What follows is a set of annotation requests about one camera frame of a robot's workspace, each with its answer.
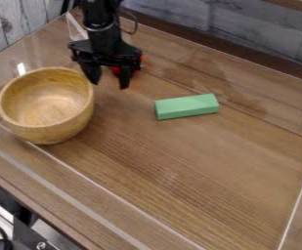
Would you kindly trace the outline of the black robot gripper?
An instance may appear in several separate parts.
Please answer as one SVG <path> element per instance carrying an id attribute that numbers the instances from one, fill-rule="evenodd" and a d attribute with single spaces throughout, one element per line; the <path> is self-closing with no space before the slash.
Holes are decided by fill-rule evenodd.
<path id="1" fill-rule="evenodd" d="M 89 37 L 69 43 L 73 60 L 94 85 L 99 82 L 103 65 L 118 68 L 119 88 L 127 89 L 133 70 L 142 68 L 143 52 L 125 42 L 121 28 L 114 22 L 106 25 L 85 22 L 85 30 Z"/>

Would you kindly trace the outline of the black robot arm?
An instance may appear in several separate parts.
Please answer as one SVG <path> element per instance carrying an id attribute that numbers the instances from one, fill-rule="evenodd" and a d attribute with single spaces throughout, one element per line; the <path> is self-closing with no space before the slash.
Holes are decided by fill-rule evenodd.
<path id="1" fill-rule="evenodd" d="M 102 67 L 118 77 L 119 88 L 127 89 L 134 73 L 142 69 L 143 51 L 122 37 L 119 7 L 123 0 L 81 0 L 83 28 L 89 38 L 69 43 L 71 59 L 93 84 L 98 84 Z"/>

